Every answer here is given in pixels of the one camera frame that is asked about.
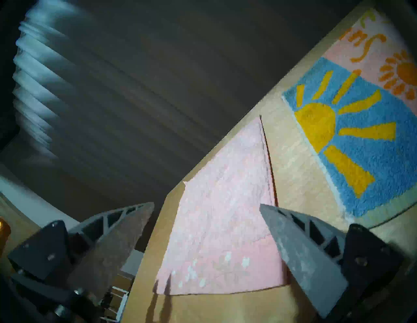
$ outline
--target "sun drawing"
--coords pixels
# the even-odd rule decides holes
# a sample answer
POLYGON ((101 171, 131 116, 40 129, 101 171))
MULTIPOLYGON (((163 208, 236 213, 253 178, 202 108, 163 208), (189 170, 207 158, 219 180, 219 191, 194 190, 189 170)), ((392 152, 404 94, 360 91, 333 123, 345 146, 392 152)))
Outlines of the sun drawing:
POLYGON ((401 54, 395 53, 393 57, 385 60, 386 64, 379 71, 385 73, 379 78, 385 82, 384 89, 392 89, 392 94, 400 95, 405 92, 408 100, 416 98, 417 66, 405 50, 401 54))
MULTIPOLYGON (((313 101, 318 100, 325 92, 332 74, 333 71, 330 70, 324 75, 317 92, 312 98, 313 101)), ((360 70, 355 70, 345 80, 332 100, 333 105, 336 105, 348 92, 352 83, 360 74, 360 70)), ((342 118, 343 115, 348 113, 357 113, 369 109, 382 99, 380 90, 376 90, 371 96, 363 100, 352 102, 337 110, 319 102, 303 105, 304 87, 305 85, 301 84, 296 88, 296 105, 298 108, 301 108, 294 113, 298 123, 303 128, 315 152, 317 154, 323 152, 327 160, 345 177, 347 184, 353 189, 355 196, 360 198, 368 186, 375 181, 374 176, 356 164, 336 146, 328 144, 336 135, 354 136, 370 140, 395 140, 395 122, 376 124, 366 128, 341 128, 338 134, 335 133, 338 118, 342 118)))

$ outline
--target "blue background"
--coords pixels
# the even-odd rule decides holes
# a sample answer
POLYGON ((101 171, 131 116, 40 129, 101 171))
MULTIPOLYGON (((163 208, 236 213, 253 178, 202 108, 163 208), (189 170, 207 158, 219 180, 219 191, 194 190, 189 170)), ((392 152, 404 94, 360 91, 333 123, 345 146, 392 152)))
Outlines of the blue background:
POLYGON ((320 58, 294 87, 284 93, 284 97, 293 111, 311 102, 324 103, 335 111, 335 135, 321 150, 319 157, 337 187, 346 210, 353 216, 359 217, 368 210, 401 195, 416 183, 417 117, 400 99, 379 86, 365 81, 362 77, 357 77, 338 104, 333 105, 333 98, 350 74, 351 72, 339 65, 320 58), (333 74, 326 91, 318 100, 311 100, 329 70, 332 70, 333 74), (305 84, 304 97, 303 105, 297 108, 296 87, 300 84, 305 84), (371 108, 357 113, 337 114, 343 106, 366 99, 377 89, 381 92, 382 100, 371 108), (389 122, 397 123, 395 141, 338 136, 340 128, 364 128, 389 122), (374 176, 375 182, 368 186, 359 199, 348 186, 345 177, 324 156, 323 151, 329 145, 336 146, 374 176))

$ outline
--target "orange sun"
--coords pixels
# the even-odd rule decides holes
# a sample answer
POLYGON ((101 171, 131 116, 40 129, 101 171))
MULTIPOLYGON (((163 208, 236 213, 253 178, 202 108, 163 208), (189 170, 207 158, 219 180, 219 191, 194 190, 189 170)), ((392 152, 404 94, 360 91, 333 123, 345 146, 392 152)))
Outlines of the orange sun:
POLYGON ((380 72, 387 72, 379 78, 380 82, 389 80, 385 83, 384 89, 389 90, 393 87, 392 94, 394 95, 400 95, 406 91, 405 97, 408 100, 414 100, 417 90, 417 66, 412 58, 405 50, 402 50, 401 55, 395 53, 393 57, 388 57, 385 62, 387 64, 379 69, 380 72))

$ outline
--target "screw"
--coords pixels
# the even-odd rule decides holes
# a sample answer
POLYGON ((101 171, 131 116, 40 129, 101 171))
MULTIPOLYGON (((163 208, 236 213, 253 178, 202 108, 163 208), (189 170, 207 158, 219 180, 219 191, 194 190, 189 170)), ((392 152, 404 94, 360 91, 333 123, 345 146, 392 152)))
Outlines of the screw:
POLYGON ((366 259, 366 257, 356 257, 355 261, 359 266, 362 267, 366 267, 368 265, 368 260, 366 259))

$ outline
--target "colorful mat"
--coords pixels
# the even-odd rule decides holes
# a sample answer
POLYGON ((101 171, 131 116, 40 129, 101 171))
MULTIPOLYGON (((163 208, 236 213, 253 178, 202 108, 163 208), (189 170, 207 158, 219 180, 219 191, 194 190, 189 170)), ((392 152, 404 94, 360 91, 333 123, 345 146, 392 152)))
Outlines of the colorful mat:
POLYGON ((186 183, 157 293, 226 294, 282 285, 282 260, 259 205, 275 205, 260 118, 186 183))
POLYGON ((367 227, 417 201, 417 67, 371 9, 283 94, 344 210, 367 227))

